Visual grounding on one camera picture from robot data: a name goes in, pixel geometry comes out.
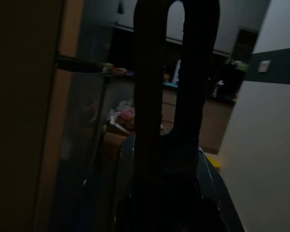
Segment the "pink plastic wrapper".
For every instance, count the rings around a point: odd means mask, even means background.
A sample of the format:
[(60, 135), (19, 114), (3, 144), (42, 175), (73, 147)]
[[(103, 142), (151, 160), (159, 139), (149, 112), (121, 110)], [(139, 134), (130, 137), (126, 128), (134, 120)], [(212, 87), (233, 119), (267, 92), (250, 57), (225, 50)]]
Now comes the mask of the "pink plastic wrapper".
[(133, 100), (121, 101), (110, 111), (110, 123), (115, 123), (128, 131), (134, 130), (135, 108)]

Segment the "tall grey cabinet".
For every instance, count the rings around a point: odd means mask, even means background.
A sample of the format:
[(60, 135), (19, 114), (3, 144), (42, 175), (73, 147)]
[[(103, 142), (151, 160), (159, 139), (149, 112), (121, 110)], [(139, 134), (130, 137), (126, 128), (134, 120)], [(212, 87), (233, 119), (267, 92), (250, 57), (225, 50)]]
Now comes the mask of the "tall grey cabinet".
[(0, 0), (0, 232), (48, 232), (77, 50), (104, 0)]

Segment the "colourful stacked packets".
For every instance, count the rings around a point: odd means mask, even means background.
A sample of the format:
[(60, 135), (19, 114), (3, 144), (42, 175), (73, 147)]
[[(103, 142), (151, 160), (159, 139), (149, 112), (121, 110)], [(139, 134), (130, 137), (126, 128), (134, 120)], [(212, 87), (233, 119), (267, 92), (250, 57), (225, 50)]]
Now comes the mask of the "colourful stacked packets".
[(103, 63), (102, 65), (102, 70), (105, 73), (112, 73), (115, 75), (127, 75), (127, 76), (133, 76), (133, 71), (129, 71), (126, 68), (119, 68), (114, 66), (111, 63)]

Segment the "blue long-handled dustpan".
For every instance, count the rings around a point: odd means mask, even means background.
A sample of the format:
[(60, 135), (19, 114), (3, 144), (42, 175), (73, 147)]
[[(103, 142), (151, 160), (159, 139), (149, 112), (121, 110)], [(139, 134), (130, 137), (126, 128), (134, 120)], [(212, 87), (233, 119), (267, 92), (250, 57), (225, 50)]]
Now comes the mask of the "blue long-handled dustpan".
[(136, 232), (211, 232), (197, 182), (206, 84), (219, 25), (219, 0), (180, 0), (185, 11), (174, 125), (161, 135), (167, 17), (175, 0), (138, 0), (134, 11)]

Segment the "white wall switch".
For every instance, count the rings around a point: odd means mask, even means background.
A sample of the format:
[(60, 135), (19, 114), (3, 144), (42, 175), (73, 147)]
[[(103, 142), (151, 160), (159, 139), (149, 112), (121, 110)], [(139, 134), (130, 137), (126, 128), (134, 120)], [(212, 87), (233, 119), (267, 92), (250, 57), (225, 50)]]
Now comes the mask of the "white wall switch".
[(258, 67), (258, 72), (259, 73), (266, 73), (269, 69), (271, 61), (270, 60), (264, 60), (261, 61)]

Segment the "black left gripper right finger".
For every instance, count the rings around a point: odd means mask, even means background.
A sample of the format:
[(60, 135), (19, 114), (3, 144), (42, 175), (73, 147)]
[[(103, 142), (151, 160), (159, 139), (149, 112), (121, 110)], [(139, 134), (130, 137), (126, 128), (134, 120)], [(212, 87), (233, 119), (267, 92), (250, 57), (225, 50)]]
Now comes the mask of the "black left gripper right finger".
[(206, 154), (199, 150), (198, 184), (208, 232), (245, 232), (228, 189)]

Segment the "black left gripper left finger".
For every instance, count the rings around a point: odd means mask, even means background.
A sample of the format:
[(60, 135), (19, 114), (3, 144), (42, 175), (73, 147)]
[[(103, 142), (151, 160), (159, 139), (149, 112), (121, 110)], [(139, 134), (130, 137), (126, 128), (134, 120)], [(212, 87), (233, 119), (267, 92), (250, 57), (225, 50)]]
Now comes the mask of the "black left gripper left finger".
[(133, 232), (132, 186), (135, 135), (127, 137), (117, 157), (116, 185), (113, 204), (113, 232)]

